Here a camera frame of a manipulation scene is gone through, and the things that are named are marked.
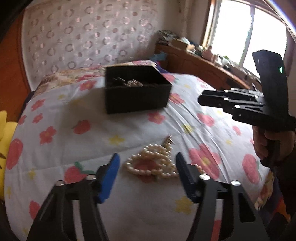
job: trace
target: hand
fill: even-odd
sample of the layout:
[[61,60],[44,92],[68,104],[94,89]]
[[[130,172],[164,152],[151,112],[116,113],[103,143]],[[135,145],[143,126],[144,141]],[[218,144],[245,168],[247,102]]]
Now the hand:
[[268,150],[266,148],[267,139],[269,140],[280,140],[281,147],[279,151],[279,161],[282,161],[285,157],[291,154],[295,144],[295,132],[294,131],[283,131],[283,132],[272,132],[265,131],[261,133],[259,127],[253,126],[253,140],[254,149],[256,155],[260,159],[264,159],[268,156]]

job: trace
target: pearl necklace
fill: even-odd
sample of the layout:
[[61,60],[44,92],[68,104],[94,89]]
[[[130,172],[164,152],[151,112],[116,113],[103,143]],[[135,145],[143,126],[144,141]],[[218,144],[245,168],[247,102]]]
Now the pearl necklace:
[[[172,154],[171,145],[174,144],[172,136],[168,135],[162,145],[149,144],[145,146],[139,154],[132,155],[125,162],[127,171],[134,175],[141,176],[158,176],[162,178],[178,177],[176,172],[176,165],[170,159]],[[133,167],[134,162],[140,160],[153,160],[157,164],[157,169],[152,170],[139,170]]]

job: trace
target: headboard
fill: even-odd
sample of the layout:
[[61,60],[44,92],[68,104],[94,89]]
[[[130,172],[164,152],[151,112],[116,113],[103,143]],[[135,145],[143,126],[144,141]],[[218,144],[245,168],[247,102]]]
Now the headboard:
[[143,59],[155,32],[153,0],[49,0],[26,9],[22,51],[29,84],[66,69]]

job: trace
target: wooden bed frame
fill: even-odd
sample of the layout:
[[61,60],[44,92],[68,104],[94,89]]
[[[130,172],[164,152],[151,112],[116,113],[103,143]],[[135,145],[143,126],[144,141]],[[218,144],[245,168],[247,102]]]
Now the wooden bed frame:
[[[215,66],[212,62],[189,53],[176,47],[166,45],[156,45],[155,53],[161,51],[168,54],[166,70],[170,73],[191,74],[199,77],[203,81],[217,90],[225,90],[230,88],[250,89],[243,80],[236,77],[227,70]],[[259,82],[254,81],[258,90],[261,91]]]
[[0,42],[0,111],[7,121],[18,121],[24,100],[31,92],[22,59],[21,29],[23,13],[14,20]]

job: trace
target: floral bedspread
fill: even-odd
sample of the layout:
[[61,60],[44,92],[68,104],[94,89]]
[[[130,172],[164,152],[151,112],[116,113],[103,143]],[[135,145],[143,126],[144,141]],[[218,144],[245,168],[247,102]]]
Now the floral bedspread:
[[[201,79],[164,76],[173,85],[166,108],[115,115],[105,112],[103,67],[63,71],[40,84],[18,123],[5,173],[6,211],[21,241],[57,180],[77,182],[114,152],[124,163],[168,134],[175,142],[173,156],[182,152],[215,180],[240,180],[255,203],[268,169],[254,153],[251,126],[221,109],[200,106],[198,96],[212,89]],[[196,208],[179,178],[133,176],[122,166],[100,213],[111,241],[171,241],[186,240]],[[220,219],[218,203],[212,241],[218,238]],[[83,240],[80,229],[77,234]]]

